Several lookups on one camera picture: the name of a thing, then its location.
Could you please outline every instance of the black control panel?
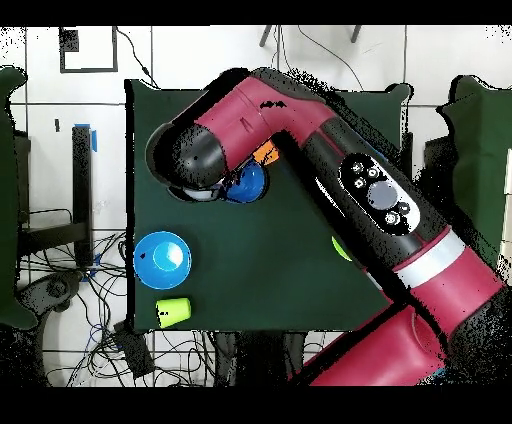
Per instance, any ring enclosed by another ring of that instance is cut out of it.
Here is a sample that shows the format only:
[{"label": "black control panel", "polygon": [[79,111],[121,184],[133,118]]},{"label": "black control panel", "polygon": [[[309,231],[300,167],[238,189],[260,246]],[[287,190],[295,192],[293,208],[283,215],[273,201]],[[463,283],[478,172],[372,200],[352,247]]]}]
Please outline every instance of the black control panel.
[{"label": "black control panel", "polygon": [[415,221],[419,222],[419,210],[412,199],[370,156],[348,155],[339,168],[339,179],[384,232],[406,235],[416,227]]}]

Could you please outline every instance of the white stripe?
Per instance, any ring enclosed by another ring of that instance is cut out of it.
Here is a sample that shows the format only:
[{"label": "white stripe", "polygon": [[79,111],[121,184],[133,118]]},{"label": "white stripe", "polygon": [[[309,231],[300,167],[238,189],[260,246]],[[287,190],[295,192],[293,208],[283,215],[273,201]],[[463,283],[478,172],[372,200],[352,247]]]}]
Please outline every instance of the white stripe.
[{"label": "white stripe", "polygon": [[316,185],[318,186],[318,188],[319,188],[320,190],[322,190],[322,193],[325,195],[325,197],[327,197],[327,199],[329,199],[329,202],[331,202],[331,203],[332,203],[332,205],[333,205],[336,209],[338,209],[338,210],[341,212],[341,209],[339,208],[339,206],[338,206],[338,205],[336,204],[336,202],[332,199],[331,195],[330,195],[329,193],[327,193],[327,190],[326,190],[326,189],[325,189],[325,187],[322,185],[322,183],[321,183],[320,181],[318,181],[318,178],[315,178],[315,181],[316,181]]},{"label": "white stripe", "polygon": [[450,230],[432,249],[396,274],[407,287],[413,289],[421,286],[455,262],[465,247],[462,240]]},{"label": "white stripe", "polygon": [[377,283],[377,281],[375,280],[375,278],[372,277],[371,274],[366,273],[366,276],[371,280],[373,284],[375,284],[375,287],[377,287],[379,290],[382,290],[382,287],[379,285],[379,283]]}]

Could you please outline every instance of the green table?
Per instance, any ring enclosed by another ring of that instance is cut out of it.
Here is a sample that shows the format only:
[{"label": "green table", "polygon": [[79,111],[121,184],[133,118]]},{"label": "green table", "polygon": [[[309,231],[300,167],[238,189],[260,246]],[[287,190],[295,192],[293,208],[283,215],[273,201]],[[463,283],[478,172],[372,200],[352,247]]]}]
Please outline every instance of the green table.
[{"label": "green table", "polygon": [[[155,91],[135,80],[131,84],[134,242],[154,231],[171,231],[192,252],[190,275],[174,289],[153,290],[135,278],[137,330],[158,328],[155,303],[172,297],[188,297],[192,305],[192,317],[172,327],[176,330],[343,331],[385,307],[375,286],[335,251],[333,231],[284,158],[269,166],[268,193],[253,204],[187,204],[170,197],[147,169],[146,142],[155,128],[203,92]],[[341,93],[358,114],[358,102],[366,95],[363,116],[398,144],[400,107],[410,95],[409,86],[356,94]]]}]

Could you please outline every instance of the white floor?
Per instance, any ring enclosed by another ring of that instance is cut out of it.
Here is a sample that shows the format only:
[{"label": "white floor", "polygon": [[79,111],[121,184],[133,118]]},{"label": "white floor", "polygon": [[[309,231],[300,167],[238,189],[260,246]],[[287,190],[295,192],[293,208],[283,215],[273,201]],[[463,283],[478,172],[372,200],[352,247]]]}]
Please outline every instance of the white floor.
[{"label": "white floor", "polygon": [[[347,61],[364,90],[383,91],[391,84],[407,82],[414,88],[408,113],[408,129],[414,134],[415,165],[422,165],[425,141],[448,133],[435,106],[447,102],[451,81],[460,74],[474,74],[487,83],[506,88],[512,85],[512,39],[498,26],[366,26],[359,39],[350,42],[353,25],[300,27],[304,33]],[[212,27],[120,27],[132,39],[139,60],[162,88],[202,88],[223,70],[231,67],[249,69],[271,66],[276,42],[270,34],[265,47],[259,47],[264,25]],[[280,69],[288,65],[305,70],[319,80],[339,89],[360,90],[350,70],[336,57],[318,47],[297,26],[283,26],[284,55]],[[98,57],[108,57],[108,31],[79,27],[80,43],[89,43]],[[72,208],[71,198],[71,127],[89,123],[97,131],[97,152],[93,152],[94,236],[101,239],[125,230],[125,78],[147,77],[134,59],[132,47],[118,35],[117,73],[61,74],[57,28],[7,28],[0,32],[0,65],[26,69],[28,83],[11,97],[11,111],[17,129],[26,130],[32,140],[30,165],[30,202],[32,210]],[[60,122],[56,132],[54,121]],[[33,215],[31,225],[65,223],[66,213]],[[116,248],[108,262],[121,265]],[[36,264],[22,274],[20,284],[41,275]],[[98,276],[105,281],[105,276]],[[112,289],[123,293],[120,279]],[[98,305],[87,283],[80,290],[88,304],[89,318],[98,322]],[[112,322],[124,319],[126,299],[109,296]],[[187,333],[166,333],[177,344],[191,339]],[[329,343],[336,334],[311,333],[308,342]],[[83,357],[90,326],[78,299],[63,314],[53,313],[44,338],[45,366],[48,371],[74,367]],[[148,336],[148,346],[155,357],[170,350],[161,334]],[[188,367],[191,343],[157,360],[162,368]],[[308,346],[306,359],[318,345]],[[199,363],[191,355],[192,368]],[[65,385],[71,370],[52,372],[54,385]],[[200,381],[204,371],[194,373]],[[176,380],[162,375],[157,386]],[[146,378],[153,385],[153,376]],[[133,380],[126,378],[133,386]],[[95,380],[94,385],[119,385],[117,379]]]}]

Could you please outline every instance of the blue bowl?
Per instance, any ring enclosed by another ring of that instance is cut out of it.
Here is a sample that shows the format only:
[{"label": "blue bowl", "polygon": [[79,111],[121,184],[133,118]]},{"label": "blue bowl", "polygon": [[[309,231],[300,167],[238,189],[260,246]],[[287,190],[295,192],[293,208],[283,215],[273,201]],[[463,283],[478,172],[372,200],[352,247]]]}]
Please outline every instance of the blue bowl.
[{"label": "blue bowl", "polygon": [[265,192],[267,177],[263,167],[255,160],[249,161],[242,169],[240,181],[226,191],[226,200],[235,203],[251,203]]},{"label": "blue bowl", "polygon": [[180,285],[191,265],[190,249],[176,234],[151,233],[135,246],[133,267],[140,281],[152,289],[168,290]]}]

